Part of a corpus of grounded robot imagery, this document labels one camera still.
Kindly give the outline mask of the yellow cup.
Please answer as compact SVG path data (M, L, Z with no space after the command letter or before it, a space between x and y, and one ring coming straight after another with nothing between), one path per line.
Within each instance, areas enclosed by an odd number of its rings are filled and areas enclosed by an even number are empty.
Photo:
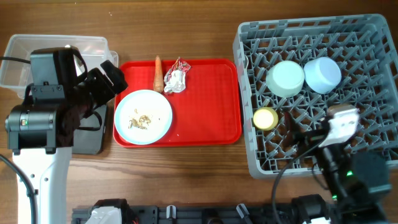
M276 127L279 117L276 111L270 107L263 107L254 112L253 123L255 127L263 131L269 131Z

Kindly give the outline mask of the orange carrot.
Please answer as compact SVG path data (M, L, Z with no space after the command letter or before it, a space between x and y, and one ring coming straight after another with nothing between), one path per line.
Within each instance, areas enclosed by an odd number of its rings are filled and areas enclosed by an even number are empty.
M162 62L158 55L155 58L155 75L154 75L154 82L153 82L153 90L158 93L162 93L164 90Z

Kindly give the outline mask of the light blue plate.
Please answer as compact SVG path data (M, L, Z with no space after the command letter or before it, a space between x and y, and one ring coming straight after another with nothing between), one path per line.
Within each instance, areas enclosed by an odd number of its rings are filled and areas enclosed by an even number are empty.
M137 90L126 95L114 112L114 127L124 141L149 145L166 135L173 111L165 96L153 90Z

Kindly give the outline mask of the light green bowl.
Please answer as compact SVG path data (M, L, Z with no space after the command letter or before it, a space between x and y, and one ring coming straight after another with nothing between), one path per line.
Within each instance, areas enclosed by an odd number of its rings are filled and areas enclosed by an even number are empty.
M289 60L277 63L266 75L268 89L281 98L299 94L304 81L303 68L298 63Z

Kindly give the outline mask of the white tissue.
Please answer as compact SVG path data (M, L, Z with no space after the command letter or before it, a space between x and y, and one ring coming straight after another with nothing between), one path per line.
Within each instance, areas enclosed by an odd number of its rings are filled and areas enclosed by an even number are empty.
M186 73L182 70L170 69L164 78L164 92L169 93L180 93L186 89L185 85Z

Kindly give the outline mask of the light blue bowl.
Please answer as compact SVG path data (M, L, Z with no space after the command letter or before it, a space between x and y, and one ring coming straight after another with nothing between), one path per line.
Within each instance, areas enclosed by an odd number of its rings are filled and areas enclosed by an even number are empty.
M328 57L311 60L303 68L307 85L319 94L331 92L341 81L338 64Z

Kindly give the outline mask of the foil wrapper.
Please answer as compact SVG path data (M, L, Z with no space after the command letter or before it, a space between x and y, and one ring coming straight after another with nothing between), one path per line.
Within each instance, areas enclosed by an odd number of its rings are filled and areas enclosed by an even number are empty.
M189 65L186 61L182 60L180 57L175 61L175 63L170 68L172 70L182 70L186 73L191 69L191 65Z

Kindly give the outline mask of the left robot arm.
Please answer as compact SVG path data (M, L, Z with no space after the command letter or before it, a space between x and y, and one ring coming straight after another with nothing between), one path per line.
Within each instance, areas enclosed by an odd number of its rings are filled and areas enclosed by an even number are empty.
M5 120L4 162L17 175L19 223L65 223L74 133L127 83L109 60L88 69L73 46L35 50L29 65L33 81Z

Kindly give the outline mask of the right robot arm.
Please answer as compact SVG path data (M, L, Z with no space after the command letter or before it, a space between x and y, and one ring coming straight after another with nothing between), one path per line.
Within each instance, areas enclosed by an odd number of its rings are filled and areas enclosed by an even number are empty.
M318 194L297 197L291 201L292 223L387 223L380 201L391 191L389 169L375 152L349 155L345 146L356 134L358 109L352 105L331 106L321 127L303 132L288 111L284 113L287 133L284 147L298 146L296 161L315 157L334 203L326 203Z

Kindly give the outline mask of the black waste bin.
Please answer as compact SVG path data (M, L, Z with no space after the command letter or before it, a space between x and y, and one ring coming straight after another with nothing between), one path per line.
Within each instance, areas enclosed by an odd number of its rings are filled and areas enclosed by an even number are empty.
M97 131L75 130L72 147L73 154L99 154L103 150L104 134L108 119L108 107L103 105L95 110L102 120L102 125Z

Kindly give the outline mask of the grey dishwasher rack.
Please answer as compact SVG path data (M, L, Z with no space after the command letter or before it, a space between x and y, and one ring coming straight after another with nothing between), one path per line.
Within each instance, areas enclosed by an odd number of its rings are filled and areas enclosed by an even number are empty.
M253 114L270 107L288 111L302 131L318 129L331 105L351 104L360 112L358 132L346 146L349 153L374 151L391 169L397 167L397 49L380 14L244 22L233 42L243 106L243 132L250 175L275 177L295 156L297 147L283 147L284 120L270 131L257 129ZM266 75L284 60L305 65L329 57L341 69L336 89L319 94L309 86L290 98L271 93ZM314 157L295 162L287 175L310 175Z

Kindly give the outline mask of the food scraps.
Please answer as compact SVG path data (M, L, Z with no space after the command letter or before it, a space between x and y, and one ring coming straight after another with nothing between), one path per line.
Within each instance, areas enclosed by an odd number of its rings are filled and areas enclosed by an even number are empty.
M160 117L152 110L135 108L128 116L128 129L152 129L158 125Z

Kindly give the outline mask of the clear plastic bin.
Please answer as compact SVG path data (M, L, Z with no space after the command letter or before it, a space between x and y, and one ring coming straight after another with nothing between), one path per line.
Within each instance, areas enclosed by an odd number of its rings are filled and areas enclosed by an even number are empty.
M79 35L13 35L1 55L28 60L30 54L37 49L74 46L80 51L88 69L100 68L100 63L109 60L113 65L119 65L119 57L108 47L104 37ZM22 62L1 61L1 87L17 93L19 98L24 97L25 88L32 83L30 65Z

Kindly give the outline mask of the red plastic tray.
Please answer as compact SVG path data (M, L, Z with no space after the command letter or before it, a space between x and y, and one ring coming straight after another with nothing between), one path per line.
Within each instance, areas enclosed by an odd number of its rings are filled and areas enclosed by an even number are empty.
M232 144L242 133L236 67L228 59L188 60L186 89L166 95L170 129L152 147Z

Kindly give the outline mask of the black mounting rail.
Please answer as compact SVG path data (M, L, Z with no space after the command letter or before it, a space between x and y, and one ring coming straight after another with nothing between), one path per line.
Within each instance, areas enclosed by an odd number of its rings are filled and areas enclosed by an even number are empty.
M244 218L238 213L239 207L177 207L175 218L167 217L165 207L155 205L131 206L139 223L153 224L206 224L211 219L217 218L222 223L242 224L242 223L275 223L275 219L270 205L260 207L247 206L248 214Z

